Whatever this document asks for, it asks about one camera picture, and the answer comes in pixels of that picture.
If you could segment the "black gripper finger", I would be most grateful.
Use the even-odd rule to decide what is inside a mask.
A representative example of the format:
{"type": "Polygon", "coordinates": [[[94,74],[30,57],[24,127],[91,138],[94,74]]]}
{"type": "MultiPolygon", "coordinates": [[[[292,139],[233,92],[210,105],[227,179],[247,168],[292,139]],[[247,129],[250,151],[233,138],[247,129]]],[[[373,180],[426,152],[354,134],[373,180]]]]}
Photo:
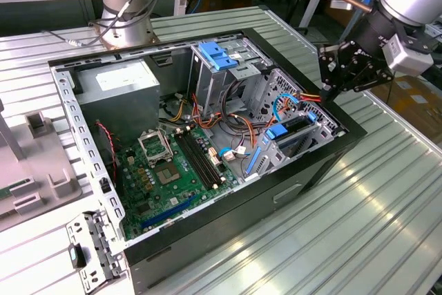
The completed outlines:
{"type": "Polygon", "coordinates": [[[320,91],[322,102],[332,102],[340,93],[342,77],[340,75],[338,49],[339,45],[320,46],[318,48],[320,78],[323,83],[320,91]]]}
{"type": "Polygon", "coordinates": [[[339,91],[360,92],[393,80],[393,74],[385,69],[357,68],[339,71],[337,88],[339,91]]]}

